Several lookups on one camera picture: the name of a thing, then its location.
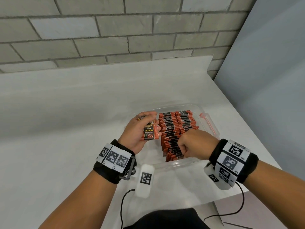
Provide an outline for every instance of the brick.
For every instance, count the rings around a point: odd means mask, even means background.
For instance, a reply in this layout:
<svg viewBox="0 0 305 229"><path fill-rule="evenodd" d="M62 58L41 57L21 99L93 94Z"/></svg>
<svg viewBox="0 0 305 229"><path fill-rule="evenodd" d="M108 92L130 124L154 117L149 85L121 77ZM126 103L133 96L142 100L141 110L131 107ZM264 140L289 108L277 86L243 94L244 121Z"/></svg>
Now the brick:
<svg viewBox="0 0 305 229"><path fill-rule="evenodd" d="M217 70L214 70L214 71L207 71L208 75L212 78L212 79L215 79L218 71Z"/></svg>
<svg viewBox="0 0 305 229"><path fill-rule="evenodd" d="M215 46L231 46L233 45L239 31L219 32Z"/></svg>
<svg viewBox="0 0 305 229"><path fill-rule="evenodd" d="M154 33L176 33L198 31L202 14L156 15Z"/></svg>
<svg viewBox="0 0 305 229"><path fill-rule="evenodd" d="M232 0L183 0L182 11L224 11L227 10Z"/></svg>
<svg viewBox="0 0 305 229"><path fill-rule="evenodd" d="M14 43L13 47L27 61L79 56L72 40Z"/></svg>
<svg viewBox="0 0 305 229"><path fill-rule="evenodd" d="M123 14L123 0L57 0L63 14Z"/></svg>
<svg viewBox="0 0 305 229"><path fill-rule="evenodd" d="M178 12L181 0L125 0L126 13Z"/></svg>
<svg viewBox="0 0 305 229"><path fill-rule="evenodd" d="M66 59L56 61L59 67L77 67L106 64L106 58L103 57L87 57L79 59Z"/></svg>
<svg viewBox="0 0 305 229"><path fill-rule="evenodd" d="M224 62L223 59L212 60L209 67L208 67L208 71L219 70L219 68L221 67L223 62Z"/></svg>
<svg viewBox="0 0 305 229"><path fill-rule="evenodd" d="M26 19L0 19L0 42L39 39Z"/></svg>
<svg viewBox="0 0 305 229"><path fill-rule="evenodd" d="M58 14L53 0L0 0L0 17Z"/></svg>
<svg viewBox="0 0 305 229"><path fill-rule="evenodd" d="M239 30L247 13L205 14L200 31L205 30Z"/></svg>
<svg viewBox="0 0 305 229"><path fill-rule="evenodd" d="M99 36L93 17L31 19L31 22L42 39L90 38Z"/></svg>
<svg viewBox="0 0 305 229"><path fill-rule="evenodd" d="M252 9L255 0L233 0L230 10L231 11L249 11Z"/></svg>
<svg viewBox="0 0 305 229"><path fill-rule="evenodd" d="M152 59L169 59L178 57L190 57L193 50L183 50L183 51L164 51L164 52L154 52L152 54Z"/></svg>
<svg viewBox="0 0 305 229"><path fill-rule="evenodd" d="M174 35L129 37L130 52L160 51L173 49Z"/></svg>
<svg viewBox="0 0 305 229"><path fill-rule="evenodd" d="M115 62L138 62L150 60L150 53L138 53L128 55L107 56L109 63Z"/></svg>
<svg viewBox="0 0 305 229"><path fill-rule="evenodd" d="M128 53L127 37L75 40L81 56Z"/></svg>
<svg viewBox="0 0 305 229"><path fill-rule="evenodd" d="M151 34L152 16L124 15L97 17L101 36Z"/></svg>
<svg viewBox="0 0 305 229"><path fill-rule="evenodd" d="M10 47L9 44L0 44L0 62L22 61L19 55Z"/></svg>
<svg viewBox="0 0 305 229"><path fill-rule="evenodd" d="M0 65L0 69L3 72L19 72L19 71L31 71L31 70L44 70L50 68L57 68L53 61L44 62L24 62L16 64L3 64Z"/></svg>
<svg viewBox="0 0 305 229"><path fill-rule="evenodd" d="M192 56L207 56L213 55L213 59L224 59L230 47L214 47L214 48L203 48L203 49L196 49L193 52Z"/></svg>
<svg viewBox="0 0 305 229"><path fill-rule="evenodd" d="M213 46L217 33L178 34L175 49Z"/></svg>

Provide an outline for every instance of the white plastic box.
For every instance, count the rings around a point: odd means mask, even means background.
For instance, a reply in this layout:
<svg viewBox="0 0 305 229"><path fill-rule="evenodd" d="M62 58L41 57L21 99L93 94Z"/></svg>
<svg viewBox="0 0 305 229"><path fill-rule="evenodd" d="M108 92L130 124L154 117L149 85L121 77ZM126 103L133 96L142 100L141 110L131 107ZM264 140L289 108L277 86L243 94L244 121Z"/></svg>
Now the white plastic box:
<svg viewBox="0 0 305 229"><path fill-rule="evenodd" d="M204 112L204 110L196 104L182 104L177 106L167 106L156 109L143 109L142 111L156 111L158 114L163 112L174 112L174 111L182 111L182 110L191 110L193 112L193 118L196 120L196 125L199 126L200 130L206 131L211 135L215 136L219 139L219 132L212 122L210 116ZM133 113L128 121L135 117L139 112ZM141 153L136 155L136 160L138 165L148 164L153 165L155 167L156 172L158 170L163 170L167 168L173 168L181 165L190 165L194 162L200 161L197 158L184 158L181 160L165 162L165 158L163 157L163 151L161 147L161 139L151 140L146 143Z"/></svg>

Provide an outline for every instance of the tracking marker band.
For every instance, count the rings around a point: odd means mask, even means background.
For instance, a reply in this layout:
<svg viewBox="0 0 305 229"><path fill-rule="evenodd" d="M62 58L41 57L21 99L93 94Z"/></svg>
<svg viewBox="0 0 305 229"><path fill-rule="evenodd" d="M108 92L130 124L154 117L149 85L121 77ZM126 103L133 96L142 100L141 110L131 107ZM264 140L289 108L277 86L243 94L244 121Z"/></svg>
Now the tracking marker band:
<svg viewBox="0 0 305 229"><path fill-rule="evenodd" d="M117 140L106 144L96 158L93 170L108 181L118 184L121 179L129 180L132 168L137 165L135 153Z"/></svg>
<svg viewBox="0 0 305 229"><path fill-rule="evenodd" d="M221 139L209 158L215 174L230 186L243 183L258 162L257 155L232 140Z"/></svg>

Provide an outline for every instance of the right hand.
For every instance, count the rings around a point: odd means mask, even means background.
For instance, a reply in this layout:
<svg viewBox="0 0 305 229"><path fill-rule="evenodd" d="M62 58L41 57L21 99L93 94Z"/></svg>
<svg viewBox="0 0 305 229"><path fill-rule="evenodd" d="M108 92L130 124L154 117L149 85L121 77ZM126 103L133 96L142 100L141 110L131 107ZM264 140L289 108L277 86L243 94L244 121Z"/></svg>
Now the right hand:
<svg viewBox="0 0 305 229"><path fill-rule="evenodd" d="M178 140L178 146L185 158L208 160L219 140L206 131L190 129Z"/></svg>

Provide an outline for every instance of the gray brick wall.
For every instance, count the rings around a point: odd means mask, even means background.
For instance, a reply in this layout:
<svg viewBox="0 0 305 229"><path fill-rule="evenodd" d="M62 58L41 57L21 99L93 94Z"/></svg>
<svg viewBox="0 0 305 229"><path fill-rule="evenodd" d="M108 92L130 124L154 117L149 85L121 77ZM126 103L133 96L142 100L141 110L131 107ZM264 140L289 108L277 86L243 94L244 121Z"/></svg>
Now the gray brick wall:
<svg viewBox="0 0 305 229"><path fill-rule="evenodd" d="M255 0L0 0L0 73L213 55Z"/></svg>

